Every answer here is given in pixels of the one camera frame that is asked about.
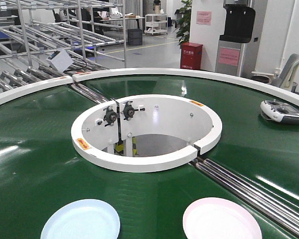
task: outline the office chair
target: office chair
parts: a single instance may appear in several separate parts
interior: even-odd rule
[[[298,66],[299,55],[292,54],[286,62],[279,76],[271,73],[253,71],[252,73],[255,76],[252,76],[251,80],[260,81],[272,86],[285,89],[287,91],[295,92],[297,83],[294,82],[294,79]]]

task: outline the red box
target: red box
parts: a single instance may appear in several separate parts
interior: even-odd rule
[[[180,48],[180,68],[189,70],[200,70],[203,45],[185,42],[181,44]]]

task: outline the pink sign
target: pink sign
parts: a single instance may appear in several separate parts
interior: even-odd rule
[[[221,47],[219,52],[218,63],[231,66],[238,66],[239,54],[239,49]]]
[[[209,25],[211,23],[211,11],[198,11],[197,12],[197,24]]]

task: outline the green plant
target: green plant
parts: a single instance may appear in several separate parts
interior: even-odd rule
[[[178,40],[179,45],[184,42],[189,42],[192,0],[181,0],[181,2],[184,4],[184,6],[179,10],[179,13],[182,14],[182,18],[177,22],[177,25],[179,25],[179,29],[176,33],[176,37],[180,37],[180,39]]]

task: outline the black water dispenser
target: black water dispenser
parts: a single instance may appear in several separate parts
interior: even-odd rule
[[[226,22],[219,36],[216,72],[250,79],[255,70],[267,0],[224,0]]]

